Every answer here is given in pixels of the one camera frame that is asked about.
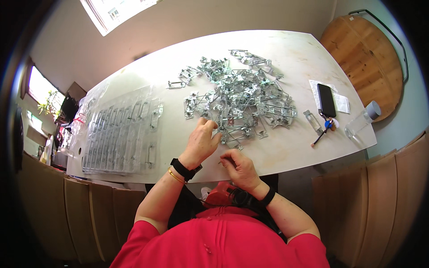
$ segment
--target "phone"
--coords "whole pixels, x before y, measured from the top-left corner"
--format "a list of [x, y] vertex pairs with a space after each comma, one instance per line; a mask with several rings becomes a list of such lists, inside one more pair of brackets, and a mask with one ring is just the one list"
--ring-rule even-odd
[[337, 116], [331, 88], [323, 84], [317, 84], [317, 90], [319, 91], [320, 112], [326, 117]]

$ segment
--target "desk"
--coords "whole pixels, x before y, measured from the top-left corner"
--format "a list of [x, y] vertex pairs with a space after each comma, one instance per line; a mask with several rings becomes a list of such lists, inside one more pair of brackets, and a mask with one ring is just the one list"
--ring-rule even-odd
[[[313, 166], [377, 144], [371, 125], [359, 132], [355, 139], [349, 139], [344, 134], [345, 124], [355, 118], [364, 107], [340, 66], [311, 34], [247, 30], [203, 36], [163, 48], [118, 70], [94, 87], [109, 84], [106, 93], [100, 99], [99, 104], [102, 104], [142, 86], [148, 84], [154, 86], [154, 95], [159, 96], [164, 103], [160, 121], [160, 164], [157, 165], [157, 177], [145, 178], [137, 174], [126, 177], [113, 174], [84, 175], [83, 154], [78, 155], [79, 148], [85, 146], [84, 140], [76, 141], [71, 148], [75, 156], [68, 160], [67, 173], [104, 181], [155, 183], [167, 170], [171, 159], [178, 157], [185, 149], [188, 136], [198, 121], [198, 116], [185, 120], [183, 98], [189, 96], [191, 91], [197, 90], [204, 94], [215, 87], [215, 84], [211, 84], [204, 76], [195, 77], [190, 86], [181, 89], [166, 89], [167, 81], [178, 81], [180, 70], [185, 66], [198, 66], [202, 56], [216, 60], [226, 57], [231, 60], [232, 69], [247, 69], [248, 66], [231, 56], [228, 49], [246, 49], [271, 59], [275, 70], [284, 74], [281, 86], [292, 96], [294, 100], [292, 104], [298, 109], [298, 117], [290, 129], [267, 127], [269, 135], [267, 138], [256, 137], [242, 141], [244, 146], [242, 153], [253, 160], [259, 175]], [[329, 131], [314, 148], [310, 147], [310, 144], [315, 141], [317, 134], [303, 112], [309, 109], [322, 126], [323, 119], [317, 115], [309, 79], [334, 84], [338, 93], [348, 98], [351, 111], [351, 114], [337, 113], [340, 128], [334, 132]], [[219, 145], [215, 153], [202, 163], [203, 169], [190, 182], [228, 180], [224, 168], [218, 164], [219, 156], [227, 149], [226, 145]]]

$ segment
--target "paper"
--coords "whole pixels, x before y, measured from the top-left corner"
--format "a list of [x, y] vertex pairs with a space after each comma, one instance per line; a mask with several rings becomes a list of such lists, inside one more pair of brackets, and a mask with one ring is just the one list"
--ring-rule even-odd
[[320, 81], [316, 80], [308, 80], [311, 86], [311, 90], [313, 91], [314, 100], [316, 102], [316, 106], [318, 109], [320, 109], [320, 99], [319, 99], [319, 91], [317, 90], [317, 84], [323, 84], [325, 86], [328, 86], [331, 88], [332, 96], [334, 97], [334, 103], [335, 103], [335, 110], [341, 113], [350, 113], [350, 106], [348, 103], [348, 98], [338, 94], [338, 90], [335, 87], [335, 85], [332, 84], [325, 84]]

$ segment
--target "gold bangle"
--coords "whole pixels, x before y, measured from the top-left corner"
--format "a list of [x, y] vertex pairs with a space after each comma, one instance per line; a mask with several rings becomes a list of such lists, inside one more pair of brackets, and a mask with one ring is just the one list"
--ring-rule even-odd
[[169, 172], [169, 173], [170, 173], [170, 175], [172, 175], [172, 176], [173, 176], [173, 178], [175, 178], [176, 180], [180, 181], [180, 182], [181, 182], [181, 183], [183, 183], [183, 184], [187, 184], [187, 182], [186, 182], [186, 181], [182, 181], [181, 179], [179, 179], [178, 177], [176, 177], [176, 176], [173, 174], [173, 172], [171, 172], [170, 167], [168, 167], [168, 172]]

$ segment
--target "red top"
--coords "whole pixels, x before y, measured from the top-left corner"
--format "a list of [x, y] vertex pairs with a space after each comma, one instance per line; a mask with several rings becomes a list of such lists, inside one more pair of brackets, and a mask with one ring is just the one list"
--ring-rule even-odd
[[138, 221], [110, 267], [329, 267], [315, 235], [285, 244], [253, 215], [236, 207], [212, 208], [162, 235]]

